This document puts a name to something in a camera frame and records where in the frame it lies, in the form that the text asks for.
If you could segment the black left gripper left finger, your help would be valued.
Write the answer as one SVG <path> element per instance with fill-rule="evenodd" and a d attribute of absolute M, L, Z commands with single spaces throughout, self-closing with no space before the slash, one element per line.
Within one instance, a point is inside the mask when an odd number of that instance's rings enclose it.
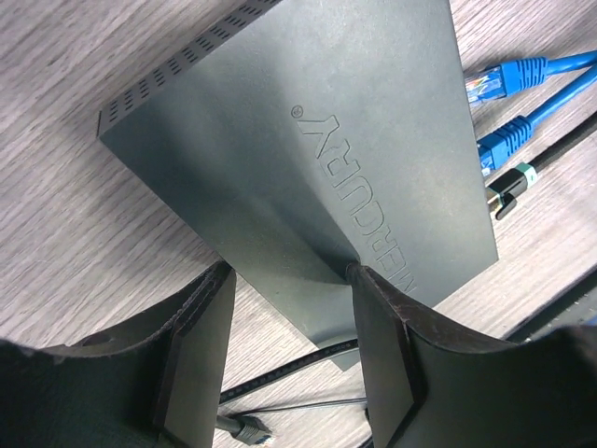
<path fill-rule="evenodd" d="M 208 447 L 236 275 L 224 262 L 73 345 L 1 343 L 5 447 Z"/>

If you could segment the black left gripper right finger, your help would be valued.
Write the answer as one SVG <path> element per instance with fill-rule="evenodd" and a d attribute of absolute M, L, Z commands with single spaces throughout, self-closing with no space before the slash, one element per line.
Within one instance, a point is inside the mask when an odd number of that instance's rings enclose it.
<path fill-rule="evenodd" d="M 360 264 L 347 271 L 378 447 L 592 447 L 596 329 L 480 333 Z"/>

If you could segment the black network switch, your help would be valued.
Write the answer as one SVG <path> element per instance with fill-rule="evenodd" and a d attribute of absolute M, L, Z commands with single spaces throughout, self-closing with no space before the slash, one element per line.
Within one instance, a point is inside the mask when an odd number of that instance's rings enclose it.
<path fill-rule="evenodd" d="M 317 345 L 355 336 L 354 261 L 435 306 L 497 260 L 446 1 L 245 1 L 98 135 Z"/>

